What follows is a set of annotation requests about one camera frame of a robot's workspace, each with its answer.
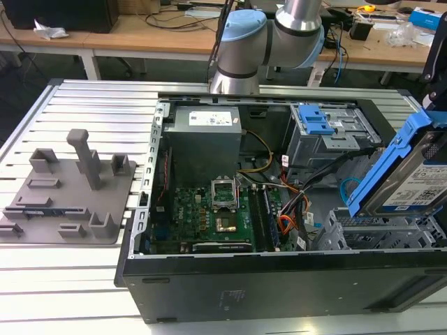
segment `light blue joint cover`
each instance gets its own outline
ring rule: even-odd
[[[352,217],[360,211],[360,202],[368,196],[369,192],[393,166],[396,160],[398,158],[405,158],[411,152],[411,139],[420,129],[430,125],[434,128],[447,127],[447,112],[421,110],[410,115],[388,148],[386,148],[382,156],[367,173],[360,185],[354,190],[351,197],[349,197],[347,205]]]
[[[335,133],[318,105],[299,105],[298,116],[310,135],[332,135]]]
[[[242,9],[231,12],[226,20],[222,35],[223,42],[242,40],[260,31],[267,24],[263,12],[253,9]]]
[[[307,57],[307,59],[296,68],[310,68],[316,60],[318,59],[318,56],[323,49],[324,44],[324,28],[323,26],[320,27],[320,36],[318,37],[317,43],[315,43],[314,51]]]

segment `aluminum extrusion table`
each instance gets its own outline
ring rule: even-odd
[[[157,95],[168,91],[201,93],[206,86],[72,80],[48,86],[0,149],[0,208],[28,175],[35,148],[75,158],[66,134],[86,128],[100,158],[123,152],[139,165],[124,223],[136,205]],[[419,108],[386,90],[261,87],[261,93],[371,98],[396,129]],[[400,314],[148,326],[129,292],[113,285],[121,242],[122,233],[111,246],[0,245],[0,334],[447,334],[447,290]]]

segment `motherboard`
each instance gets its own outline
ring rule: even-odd
[[[170,224],[154,225],[148,242],[152,252],[192,253],[193,248],[201,248],[201,252],[211,253],[221,244],[244,248],[249,253],[293,250],[290,241],[279,240],[277,215],[283,204],[278,188],[254,190],[240,186],[235,195],[237,209],[216,210],[215,202],[233,199],[230,188],[215,193],[214,201],[211,186],[176,188]]]

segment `desk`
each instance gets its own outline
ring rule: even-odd
[[[72,127],[86,128],[100,158],[126,152],[137,162],[123,219],[137,205],[156,99],[151,93],[206,93],[205,84],[88,82],[50,85],[0,149],[0,208],[13,199],[38,147],[54,148],[60,158],[75,158],[64,143]],[[386,119],[400,128],[419,106],[393,90],[261,86],[262,94],[297,97],[370,98]],[[113,285],[122,242],[109,246],[0,244],[0,334],[445,334],[447,290],[398,314],[344,315],[283,320],[191,322],[146,325],[127,289]]]
[[[401,7],[423,7],[440,12],[447,11],[447,4],[420,1],[403,1]],[[377,6],[381,10],[390,10],[387,6]],[[349,33],[343,33],[342,45],[349,53],[346,68],[353,70],[373,70],[385,72],[422,73],[427,61],[429,47],[416,44],[415,47],[391,47],[385,42],[388,31],[371,29],[366,41],[351,40]],[[314,64],[308,82],[309,87],[317,87],[325,70],[335,57],[335,51],[323,49]]]
[[[404,1],[403,6],[447,10],[447,5],[442,3]],[[163,13],[159,18],[167,20],[176,15],[178,13]],[[191,17],[180,17],[161,24],[183,24],[194,20]],[[211,29],[216,29],[217,22],[211,20],[205,24]],[[27,52],[80,56],[89,80],[101,78],[95,56],[207,61],[215,39],[215,33],[207,29],[181,33],[149,27],[136,15],[121,15],[109,34],[69,31],[70,37],[50,41],[39,38],[33,31],[16,30],[10,24],[9,27]],[[344,33],[343,46],[347,48],[350,56],[347,68],[421,73],[430,49],[422,45],[417,45],[414,49],[391,48],[384,43],[384,34],[384,31],[372,30],[368,40],[362,42],[350,40],[348,34]],[[1,26],[0,50],[20,51]],[[309,86],[320,84],[321,76],[334,56],[334,50],[323,50],[314,65]]]

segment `blue cable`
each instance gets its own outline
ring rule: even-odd
[[[343,68],[343,54],[342,54],[342,47],[339,43],[339,40],[337,40],[337,51],[340,55],[340,64],[339,64],[339,68],[338,68],[337,78],[335,78],[335,84],[338,83],[338,79],[340,79],[340,75],[342,74],[342,68]]]
[[[360,179],[357,178],[346,178],[342,183],[340,184],[340,197],[342,197],[343,203],[348,204],[348,195],[346,194],[346,190],[344,189],[344,186],[348,181],[356,181],[359,184],[362,182]]]

